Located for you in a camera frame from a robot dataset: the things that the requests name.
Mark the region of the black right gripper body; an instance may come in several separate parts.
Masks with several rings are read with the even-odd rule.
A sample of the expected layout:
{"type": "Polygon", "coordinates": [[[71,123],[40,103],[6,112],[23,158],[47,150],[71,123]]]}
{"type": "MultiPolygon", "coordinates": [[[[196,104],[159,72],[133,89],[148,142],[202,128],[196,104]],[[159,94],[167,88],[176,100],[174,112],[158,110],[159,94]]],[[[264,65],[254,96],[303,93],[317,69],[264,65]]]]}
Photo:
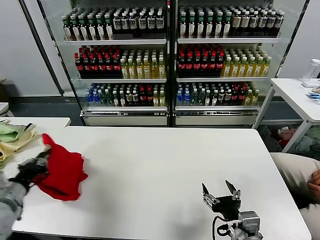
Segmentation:
{"type": "Polygon", "coordinates": [[[239,219],[239,209],[241,207],[240,199],[233,199],[233,196],[222,196],[217,198],[218,202],[213,205],[213,212],[222,214],[227,221],[239,219]]]}

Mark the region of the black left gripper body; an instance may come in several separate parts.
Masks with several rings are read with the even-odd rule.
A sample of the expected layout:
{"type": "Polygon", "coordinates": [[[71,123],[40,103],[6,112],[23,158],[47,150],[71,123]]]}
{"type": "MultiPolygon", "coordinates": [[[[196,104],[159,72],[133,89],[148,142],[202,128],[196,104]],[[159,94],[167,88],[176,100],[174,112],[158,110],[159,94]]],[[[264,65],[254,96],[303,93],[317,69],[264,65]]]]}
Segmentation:
{"type": "Polygon", "coordinates": [[[28,192],[32,186],[48,177],[49,156],[50,153],[40,153],[38,156],[26,160],[18,166],[18,174],[9,178],[8,181],[22,185],[28,192]]]}

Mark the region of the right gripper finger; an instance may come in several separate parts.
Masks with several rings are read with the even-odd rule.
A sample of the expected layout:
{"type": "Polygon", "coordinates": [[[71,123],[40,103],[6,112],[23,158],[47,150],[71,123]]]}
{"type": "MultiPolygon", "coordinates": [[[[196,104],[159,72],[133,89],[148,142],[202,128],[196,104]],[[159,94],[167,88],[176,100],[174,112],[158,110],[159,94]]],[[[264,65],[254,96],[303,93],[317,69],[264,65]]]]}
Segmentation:
{"type": "Polygon", "coordinates": [[[205,186],[204,183],[202,185],[202,199],[204,203],[209,207],[213,208],[216,204],[220,203],[220,200],[214,197],[212,194],[209,193],[207,187],[205,186]]]}
{"type": "Polygon", "coordinates": [[[228,180],[225,180],[225,183],[230,193],[232,194],[232,198],[234,200],[239,200],[241,196],[241,190],[236,189],[235,186],[232,183],[230,183],[228,180]]]}

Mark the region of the person's hand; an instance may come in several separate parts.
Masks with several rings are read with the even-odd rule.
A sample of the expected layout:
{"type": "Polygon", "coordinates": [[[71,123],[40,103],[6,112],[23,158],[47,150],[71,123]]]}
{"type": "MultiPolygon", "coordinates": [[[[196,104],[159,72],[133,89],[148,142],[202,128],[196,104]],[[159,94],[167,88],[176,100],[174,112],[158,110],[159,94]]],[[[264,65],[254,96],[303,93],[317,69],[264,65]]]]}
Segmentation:
{"type": "Polygon", "coordinates": [[[314,195],[315,200],[320,202],[320,170],[316,170],[311,175],[311,180],[308,183],[308,188],[314,195]]]}

